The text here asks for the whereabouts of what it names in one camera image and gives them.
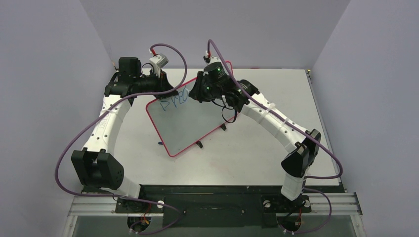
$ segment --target black mount bracket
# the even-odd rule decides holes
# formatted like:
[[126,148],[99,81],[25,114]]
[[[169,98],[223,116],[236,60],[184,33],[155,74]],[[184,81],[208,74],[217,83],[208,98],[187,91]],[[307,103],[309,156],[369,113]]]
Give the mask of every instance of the black mount bracket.
[[[313,129],[311,132],[306,131],[306,133],[319,142],[322,138],[322,134],[316,129]],[[281,162],[281,166],[289,175],[302,178],[306,170],[314,162],[314,158],[319,152],[319,146],[308,138],[305,138],[302,143],[297,142],[295,146],[296,149],[285,157]]]
[[73,151],[71,162],[82,185],[116,190],[124,179],[124,167],[109,153]]

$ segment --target whiteboard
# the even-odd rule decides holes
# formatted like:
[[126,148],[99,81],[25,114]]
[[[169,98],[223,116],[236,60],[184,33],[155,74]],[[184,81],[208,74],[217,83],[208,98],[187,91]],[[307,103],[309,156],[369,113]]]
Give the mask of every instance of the whiteboard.
[[[182,85],[179,95],[152,100],[146,106],[168,155],[174,157],[225,123],[222,108],[211,103],[199,103],[188,97],[195,79]],[[234,118],[234,110],[223,110],[227,120]]]

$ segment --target small black clip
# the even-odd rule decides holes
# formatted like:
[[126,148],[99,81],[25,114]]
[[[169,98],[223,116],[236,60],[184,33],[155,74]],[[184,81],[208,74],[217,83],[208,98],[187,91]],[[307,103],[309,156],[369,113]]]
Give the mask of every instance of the small black clip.
[[223,131],[227,130],[227,127],[225,126],[225,123],[223,123],[220,127],[221,127],[221,129],[223,129]]
[[201,149],[202,149],[202,147],[204,147],[204,146],[202,145],[202,142],[201,142],[201,141],[197,141],[195,144],[197,144],[197,145],[198,145],[198,147],[199,147],[199,148],[201,148]]

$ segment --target white table surface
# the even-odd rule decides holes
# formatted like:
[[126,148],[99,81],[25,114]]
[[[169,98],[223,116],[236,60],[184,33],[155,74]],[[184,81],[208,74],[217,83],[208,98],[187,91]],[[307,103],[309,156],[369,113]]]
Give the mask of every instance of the white table surface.
[[[188,69],[186,81],[200,69]],[[175,86],[183,69],[164,69]],[[324,134],[304,70],[235,69],[236,79],[253,83],[276,108],[299,125]],[[284,147],[268,131],[246,116],[238,116],[227,130],[216,130],[203,140],[203,149],[192,146],[171,158],[145,111],[153,96],[142,96],[134,104],[119,132],[115,158],[125,174],[139,184],[154,185],[282,185]],[[322,144],[327,147],[324,136]],[[336,174],[332,159],[319,150],[309,173]],[[307,185],[338,185],[338,180],[307,180]]]

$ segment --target cable tie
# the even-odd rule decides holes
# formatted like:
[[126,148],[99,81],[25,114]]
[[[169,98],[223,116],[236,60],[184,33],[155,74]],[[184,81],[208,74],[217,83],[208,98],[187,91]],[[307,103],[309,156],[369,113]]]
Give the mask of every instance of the cable tie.
[[106,111],[108,111],[110,114],[116,114],[116,112],[115,111],[112,111],[112,110],[104,110],[105,112]]
[[260,118],[257,120],[257,123],[260,124],[260,122],[262,122],[263,118],[269,113],[269,111],[271,111],[272,108],[275,107],[275,103],[270,103],[269,106],[266,107],[266,110],[263,111],[262,114],[260,114]]
[[225,100],[225,95],[222,95],[221,98],[223,99],[224,105],[227,104],[227,101]]

